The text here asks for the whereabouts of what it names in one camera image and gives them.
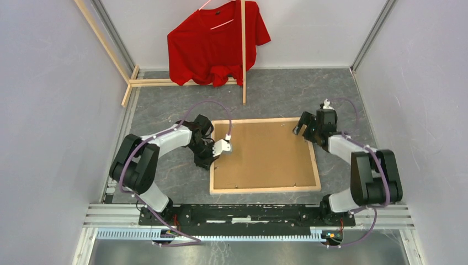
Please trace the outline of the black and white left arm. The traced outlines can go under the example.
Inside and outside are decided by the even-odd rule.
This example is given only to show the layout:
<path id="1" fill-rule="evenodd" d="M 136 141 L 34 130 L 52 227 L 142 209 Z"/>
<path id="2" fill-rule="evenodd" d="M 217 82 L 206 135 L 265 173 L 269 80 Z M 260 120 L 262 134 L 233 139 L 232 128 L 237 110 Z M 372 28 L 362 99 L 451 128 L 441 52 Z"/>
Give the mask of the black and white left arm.
<path id="1" fill-rule="evenodd" d="M 198 115 L 180 127 L 174 124 L 166 134 L 144 137 L 128 134 L 110 166 L 109 177 L 152 208 L 155 221 L 167 225 L 173 219 L 173 202 L 155 183 L 158 159 L 179 147 L 189 148 L 195 165 L 209 170 L 217 159 L 213 154 L 214 140 L 210 138 L 213 129 L 207 117 Z"/>

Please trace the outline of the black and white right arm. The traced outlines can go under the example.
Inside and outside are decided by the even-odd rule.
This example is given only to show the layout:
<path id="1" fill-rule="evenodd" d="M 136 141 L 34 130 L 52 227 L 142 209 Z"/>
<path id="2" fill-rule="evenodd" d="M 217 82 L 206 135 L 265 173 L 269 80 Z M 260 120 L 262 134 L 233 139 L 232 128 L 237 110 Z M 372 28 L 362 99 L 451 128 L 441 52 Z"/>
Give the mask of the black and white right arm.
<path id="1" fill-rule="evenodd" d="M 335 224 L 343 213 L 384 208 L 403 198 L 394 152 L 358 143 L 337 130 L 337 121 L 333 109 L 319 109 L 315 114 L 303 112 L 292 130 L 350 165 L 349 188 L 326 195 L 320 202 L 318 216 L 325 225 Z"/>

